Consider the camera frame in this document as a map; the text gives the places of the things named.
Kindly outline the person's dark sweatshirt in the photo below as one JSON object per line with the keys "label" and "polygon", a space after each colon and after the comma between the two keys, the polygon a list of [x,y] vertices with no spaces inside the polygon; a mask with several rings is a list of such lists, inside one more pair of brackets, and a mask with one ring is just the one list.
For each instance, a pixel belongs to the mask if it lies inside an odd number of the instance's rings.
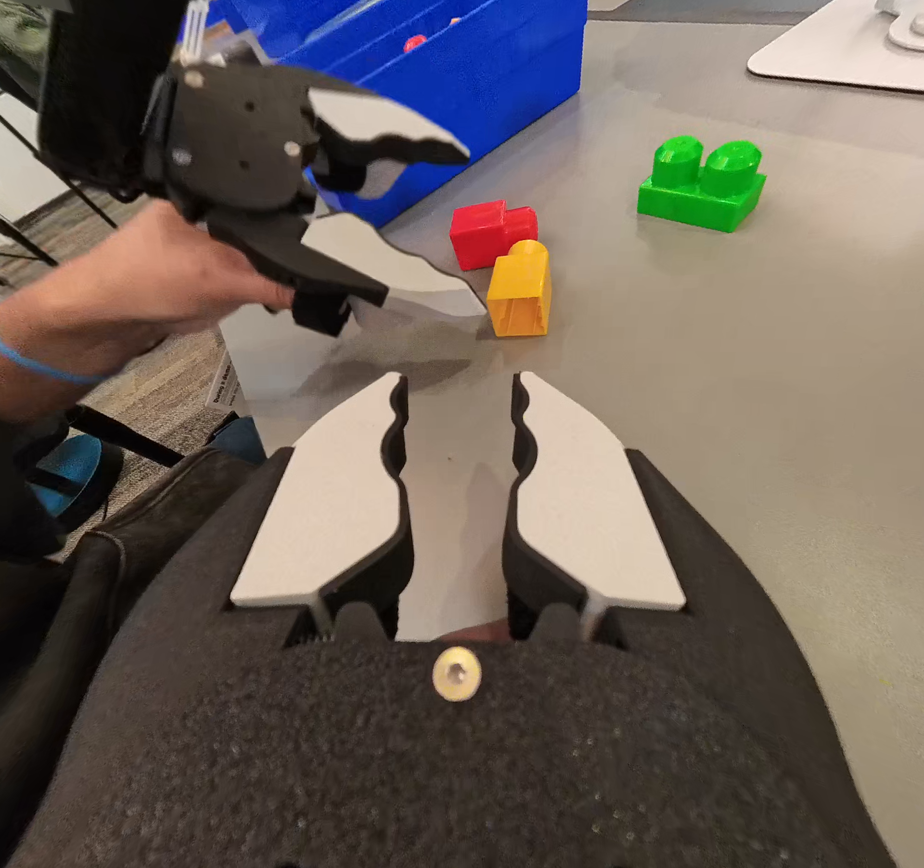
{"label": "person's dark sweatshirt", "polygon": [[35,816],[80,704],[129,612],[256,468],[204,446],[87,530],[63,532],[27,492],[16,449],[49,426],[2,423],[1,858]]}

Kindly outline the grey desk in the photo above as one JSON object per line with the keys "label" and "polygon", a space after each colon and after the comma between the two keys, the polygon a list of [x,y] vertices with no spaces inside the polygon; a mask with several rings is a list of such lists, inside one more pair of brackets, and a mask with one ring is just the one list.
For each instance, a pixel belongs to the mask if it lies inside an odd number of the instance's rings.
{"label": "grey desk", "polygon": [[[222,334],[269,452],[398,370],[415,567],[399,635],[505,612],[511,380],[533,371],[643,451],[800,641],[901,866],[922,866],[922,100],[757,78],[781,28],[592,19],[579,94],[393,221],[441,267],[456,207],[531,206],[546,337]],[[733,233],[639,215],[655,151],[762,152]]]}

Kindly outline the orange single-stud block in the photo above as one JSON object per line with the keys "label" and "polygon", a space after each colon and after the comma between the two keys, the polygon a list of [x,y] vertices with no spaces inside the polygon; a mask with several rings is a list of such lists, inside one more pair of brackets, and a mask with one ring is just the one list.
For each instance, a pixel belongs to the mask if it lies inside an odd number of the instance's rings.
{"label": "orange single-stud block", "polygon": [[486,300],[496,337],[546,336],[551,302],[550,256],[541,242],[520,240],[496,259]]}

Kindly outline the printed paper sheet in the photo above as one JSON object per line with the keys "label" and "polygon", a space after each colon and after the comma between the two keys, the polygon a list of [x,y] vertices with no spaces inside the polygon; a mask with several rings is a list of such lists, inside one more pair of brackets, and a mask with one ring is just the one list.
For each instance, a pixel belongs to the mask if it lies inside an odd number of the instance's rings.
{"label": "printed paper sheet", "polygon": [[227,351],[219,362],[206,396],[205,406],[215,412],[248,415],[247,400],[241,391],[235,366]]}

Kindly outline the blue wristband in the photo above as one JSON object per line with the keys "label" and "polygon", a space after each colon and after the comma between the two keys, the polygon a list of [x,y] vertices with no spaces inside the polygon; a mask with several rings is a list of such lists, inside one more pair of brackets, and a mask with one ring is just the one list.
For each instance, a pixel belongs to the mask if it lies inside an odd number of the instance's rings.
{"label": "blue wristband", "polygon": [[107,374],[82,375],[72,371],[55,368],[22,354],[20,351],[7,345],[4,341],[1,342],[1,356],[9,363],[17,366],[17,368],[34,376],[40,376],[47,380],[69,384],[74,387],[93,388],[109,380],[111,377],[111,375]]}

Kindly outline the white folding stand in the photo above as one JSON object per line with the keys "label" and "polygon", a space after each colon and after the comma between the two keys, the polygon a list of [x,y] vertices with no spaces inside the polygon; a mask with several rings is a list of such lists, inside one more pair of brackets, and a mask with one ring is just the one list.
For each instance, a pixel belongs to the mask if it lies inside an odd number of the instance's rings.
{"label": "white folding stand", "polygon": [[207,20],[213,0],[191,0],[183,22],[177,62],[182,66],[197,64],[202,57],[202,47]]}
{"label": "white folding stand", "polygon": [[923,93],[923,0],[833,0],[746,64],[762,78]]}

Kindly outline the green two-stud block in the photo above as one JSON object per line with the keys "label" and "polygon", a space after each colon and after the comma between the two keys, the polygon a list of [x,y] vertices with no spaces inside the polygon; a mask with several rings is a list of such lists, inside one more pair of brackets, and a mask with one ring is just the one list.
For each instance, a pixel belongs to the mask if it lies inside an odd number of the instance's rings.
{"label": "green two-stud block", "polygon": [[762,152],[747,140],[704,154],[691,135],[666,140],[639,186],[637,212],[670,222],[733,233],[757,207],[766,182]]}

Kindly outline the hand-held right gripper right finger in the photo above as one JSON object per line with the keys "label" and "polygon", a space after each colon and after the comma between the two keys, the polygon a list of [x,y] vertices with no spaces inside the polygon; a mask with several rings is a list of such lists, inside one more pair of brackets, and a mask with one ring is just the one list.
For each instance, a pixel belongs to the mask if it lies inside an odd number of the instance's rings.
{"label": "hand-held right gripper right finger", "polygon": [[515,478],[502,538],[511,630],[563,605],[590,638],[613,608],[679,612],[687,597],[618,436],[538,374],[514,375]]}

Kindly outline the black office chair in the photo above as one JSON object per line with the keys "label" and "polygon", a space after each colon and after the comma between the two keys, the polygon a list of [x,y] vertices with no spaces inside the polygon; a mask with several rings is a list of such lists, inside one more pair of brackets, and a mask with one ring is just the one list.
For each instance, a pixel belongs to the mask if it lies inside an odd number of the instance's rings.
{"label": "black office chair", "polygon": [[74,430],[92,435],[105,444],[120,447],[161,467],[173,468],[184,459],[184,455],[173,448],[85,404],[75,405],[64,415]]}

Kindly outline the person's left hand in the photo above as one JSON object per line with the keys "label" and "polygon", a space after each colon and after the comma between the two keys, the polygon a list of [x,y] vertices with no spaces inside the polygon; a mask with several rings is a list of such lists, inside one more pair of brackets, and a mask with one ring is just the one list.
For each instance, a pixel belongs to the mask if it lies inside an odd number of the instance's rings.
{"label": "person's left hand", "polygon": [[294,291],[244,254],[152,202],[102,244],[2,301],[1,339],[37,361],[114,376],[172,335],[246,305],[290,309]]}

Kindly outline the person's blue jeans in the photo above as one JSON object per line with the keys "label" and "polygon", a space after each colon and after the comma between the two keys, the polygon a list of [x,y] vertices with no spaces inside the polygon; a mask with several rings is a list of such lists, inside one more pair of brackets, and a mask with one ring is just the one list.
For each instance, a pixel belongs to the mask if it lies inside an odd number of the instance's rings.
{"label": "person's blue jeans", "polygon": [[258,467],[266,459],[266,451],[251,416],[228,412],[206,440],[206,447]]}

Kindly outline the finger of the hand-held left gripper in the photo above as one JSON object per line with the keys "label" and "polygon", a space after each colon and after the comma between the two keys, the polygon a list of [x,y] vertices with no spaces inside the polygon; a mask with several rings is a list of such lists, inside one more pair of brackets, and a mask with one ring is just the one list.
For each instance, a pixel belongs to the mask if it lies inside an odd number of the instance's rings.
{"label": "finger of the hand-held left gripper", "polygon": [[320,86],[307,95],[318,136],[309,169],[324,190],[378,200],[407,168],[461,167],[470,160],[453,133],[391,99]]}
{"label": "finger of the hand-held left gripper", "polygon": [[384,285],[382,304],[348,297],[358,320],[482,320],[487,309],[463,278],[445,273],[426,258],[399,249],[372,225],[349,213],[314,217],[301,244]]}

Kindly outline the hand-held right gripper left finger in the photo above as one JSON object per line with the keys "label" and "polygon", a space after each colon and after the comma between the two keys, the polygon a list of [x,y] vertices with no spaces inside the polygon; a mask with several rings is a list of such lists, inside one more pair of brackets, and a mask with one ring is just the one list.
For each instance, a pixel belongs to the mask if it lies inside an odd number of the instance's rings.
{"label": "hand-held right gripper left finger", "polygon": [[401,479],[408,420],[408,378],[389,372],[295,441],[230,591],[234,608],[302,608],[327,635],[341,610],[361,604],[395,640],[414,568]]}

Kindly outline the person's teal shoe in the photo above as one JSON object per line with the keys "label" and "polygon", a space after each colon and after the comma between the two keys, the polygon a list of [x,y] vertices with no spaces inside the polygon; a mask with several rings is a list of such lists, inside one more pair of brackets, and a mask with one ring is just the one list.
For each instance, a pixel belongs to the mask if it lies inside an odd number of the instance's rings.
{"label": "person's teal shoe", "polygon": [[29,473],[45,510],[73,531],[103,508],[124,466],[124,450],[86,434],[68,436]]}

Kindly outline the red single-stud block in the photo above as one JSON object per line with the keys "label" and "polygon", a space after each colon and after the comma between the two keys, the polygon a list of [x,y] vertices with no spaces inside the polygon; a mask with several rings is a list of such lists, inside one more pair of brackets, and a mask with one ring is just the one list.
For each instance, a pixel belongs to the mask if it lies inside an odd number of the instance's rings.
{"label": "red single-stud block", "polygon": [[538,218],[504,200],[468,205],[454,211],[449,238],[462,271],[491,268],[517,242],[538,239]]}

